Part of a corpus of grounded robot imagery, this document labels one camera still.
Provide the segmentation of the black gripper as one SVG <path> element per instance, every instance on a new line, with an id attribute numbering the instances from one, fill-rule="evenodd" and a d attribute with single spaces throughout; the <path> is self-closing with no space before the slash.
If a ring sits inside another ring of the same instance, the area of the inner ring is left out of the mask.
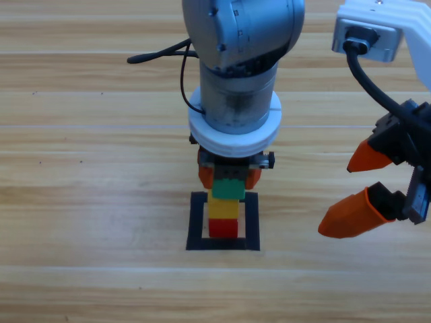
<path id="1" fill-rule="evenodd" d="M 212 188 L 214 180 L 239 180 L 245 182 L 246 189 L 253 189 L 261 177 L 262 170 L 273 169 L 275 154 L 263 151 L 248 157 L 223 157 L 203 148 L 189 135 L 189 142 L 198 145 L 197 163 L 199 179 L 204 188 Z"/>
<path id="2" fill-rule="evenodd" d="M 416 225 L 424 222 L 430 204 L 430 133 L 418 125 L 391 113 L 384 115 L 355 150 L 347 171 L 365 172 L 403 162 L 414 167 L 406 196 L 377 182 L 330 206 L 318 232 L 344 239 L 396 220 L 408 218 Z"/>

